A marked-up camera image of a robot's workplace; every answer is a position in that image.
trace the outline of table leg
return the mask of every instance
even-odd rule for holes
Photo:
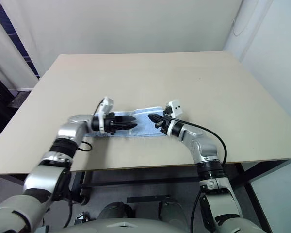
[[[89,201],[89,198],[85,195],[81,195],[81,185],[85,177],[85,171],[77,172],[71,188],[71,197],[72,201],[79,203],[80,205],[86,205]]]
[[[235,167],[237,169],[237,172],[239,173],[239,175],[245,173],[243,167],[241,164],[235,164]],[[260,205],[260,202],[256,196],[256,193],[254,192],[251,183],[247,182],[244,185],[244,188],[246,189],[246,192],[248,194],[248,197],[250,198],[252,207],[254,209],[254,211],[256,212],[256,215],[258,217],[258,220],[260,222],[261,228],[265,231],[265,232],[272,232],[272,229],[268,223],[268,220],[264,214],[264,211]]]
[[[237,188],[239,186],[244,186],[261,176],[267,175],[272,172],[275,168],[280,168],[284,166],[288,160],[276,160],[276,161],[265,161],[260,162],[253,166],[252,168],[248,169],[247,171],[240,172],[237,177],[230,181],[231,186],[233,188]]]

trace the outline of silver robot arm segment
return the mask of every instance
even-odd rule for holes
[[[131,122],[135,120],[131,116],[109,113],[112,106],[113,100],[106,97],[99,104],[98,117],[76,115],[60,127],[49,152],[27,176],[23,194],[12,196],[0,204],[0,233],[34,232],[48,207],[67,196],[73,157],[86,133],[100,131],[114,134],[116,130],[131,129],[137,125]]]
[[[219,233],[260,233],[252,222],[242,218],[242,210],[228,178],[225,176],[214,141],[198,127],[176,122],[175,110],[180,108],[178,100],[168,103],[163,116],[149,114],[156,128],[168,136],[175,136],[191,152],[200,177],[201,213],[206,229]]]

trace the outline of black metal frame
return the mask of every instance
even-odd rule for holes
[[[240,186],[244,186],[248,196],[251,200],[252,206],[257,214],[257,217],[260,221],[261,227],[264,231],[268,233],[272,233],[272,229],[266,219],[266,216],[263,212],[263,209],[259,203],[259,200],[250,184],[250,182],[254,181],[261,176],[264,176],[274,169],[278,169],[284,165],[288,160],[277,160],[277,161],[266,161],[260,162],[253,166],[252,168],[244,171],[241,164],[235,164],[238,176],[234,179],[231,179],[230,183],[233,188],[237,188]],[[26,175],[4,175],[0,176],[4,179],[8,179],[12,182],[23,185],[23,181]],[[77,172],[72,184],[71,196],[74,202],[80,203],[81,205],[85,205],[89,199],[87,196],[82,195],[81,191],[83,189],[90,189],[94,187],[101,186],[111,186],[111,185],[138,185],[138,184],[159,184],[159,183],[181,183],[181,182],[197,182],[199,181],[199,177],[176,177],[176,178],[163,178],[163,179],[147,179],[147,180],[131,180],[131,181],[115,181],[115,182],[101,182],[101,183],[84,183],[85,180],[85,171]],[[129,198],[129,202],[134,202],[138,199],[143,201],[152,201],[158,200],[161,196],[149,196],[149,197],[132,197]]]
[[[265,161],[260,162],[253,166],[252,168],[248,169],[247,171],[239,171],[239,175],[230,181],[231,186],[233,188],[237,188],[239,186],[244,186],[261,176],[267,174],[267,172],[273,170],[274,168],[278,168],[278,166],[285,163],[287,160],[277,160],[277,161]]]
[[[239,176],[236,177],[234,180],[234,184],[237,184],[238,186],[240,184],[244,184],[244,187],[246,189],[246,192],[250,198],[250,201],[251,201],[251,204],[253,206],[253,209],[254,211],[256,212],[256,215],[258,217],[258,220],[260,222],[260,225],[261,225],[261,228],[265,231],[265,232],[268,232],[268,233],[272,233],[272,229],[267,221],[267,218],[264,214],[264,211],[260,205],[260,202],[256,196],[256,193],[254,192],[252,186],[249,182],[249,179],[248,178],[252,178],[252,171],[255,171],[256,169],[258,168],[263,168],[263,170],[269,170],[268,168],[270,168],[271,166],[274,168],[274,163],[270,163],[270,164],[262,164],[262,165],[259,165],[260,163],[258,163],[256,166],[257,167],[252,167],[253,169],[251,171],[249,171],[248,173],[246,173],[247,171],[244,171],[243,167],[241,164],[235,164],[236,166],[236,169],[239,173]]]

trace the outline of beige tabletop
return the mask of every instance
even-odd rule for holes
[[[226,52],[60,55],[0,135],[0,174],[30,172],[59,127],[104,96],[114,111],[179,99],[182,119],[219,134],[230,163],[291,158],[291,118]],[[77,152],[73,171],[193,163],[167,136],[86,140],[94,149]]]

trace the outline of floor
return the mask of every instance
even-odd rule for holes
[[[226,166],[226,173],[231,178],[236,174],[234,165]],[[154,178],[189,177],[196,176],[194,166],[142,168],[128,170],[96,171],[90,175],[91,182],[127,181]],[[98,216],[100,211],[109,203],[114,201],[126,202],[127,197],[171,195],[182,205],[186,218],[189,222],[192,205],[199,191],[198,183],[161,183],[149,185],[118,185],[95,187],[90,191],[90,200],[85,206],[73,205],[73,215],[70,226],[74,224],[77,214],[87,211],[91,218]],[[259,226],[259,221],[251,205],[250,199],[244,188],[234,190],[235,195],[243,211],[243,217]],[[9,196],[22,193],[22,187],[5,179],[0,179],[0,203]],[[129,204],[136,210],[136,217],[157,219],[158,202],[141,202]],[[49,231],[61,229],[68,218],[68,204],[66,201],[55,202],[45,216],[45,224],[49,225]],[[202,223],[199,207],[196,209],[194,221],[194,232],[207,233]]]

